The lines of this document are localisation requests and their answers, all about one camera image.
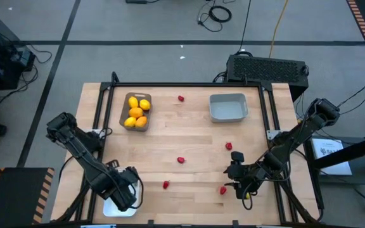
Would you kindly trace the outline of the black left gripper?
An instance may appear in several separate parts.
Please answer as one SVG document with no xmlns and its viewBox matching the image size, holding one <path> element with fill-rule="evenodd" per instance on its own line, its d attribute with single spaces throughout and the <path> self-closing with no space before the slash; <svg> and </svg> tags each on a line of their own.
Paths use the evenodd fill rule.
<svg viewBox="0 0 365 228">
<path fill-rule="evenodd" d="M 106 183 L 105 191 L 101 193 L 104 199 L 114 196 L 114 203 L 121 212 L 125 212 L 128 208 L 136 209 L 134 206 L 137 201 L 136 188 L 131 187 L 138 182 L 138 173 L 136 169 L 109 169 L 108 174 L 111 178 Z"/>
</svg>

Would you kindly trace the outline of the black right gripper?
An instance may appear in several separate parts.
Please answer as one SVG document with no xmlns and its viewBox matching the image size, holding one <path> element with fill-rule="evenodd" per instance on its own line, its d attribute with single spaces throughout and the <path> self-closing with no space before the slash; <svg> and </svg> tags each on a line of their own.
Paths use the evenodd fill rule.
<svg viewBox="0 0 365 228">
<path fill-rule="evenodd" d="M 233 186 L 235 188 L 237 199 L 249 199 L 250 193 L 248 192 L 247 185 L 250 186 L 250 189 L 258 189 L 262 183 L 261 169 L 255 164 L 230 164 L 224 173 L 231 179 L 231 182 L 226 183 L 225 186 Z"/>
</svg>

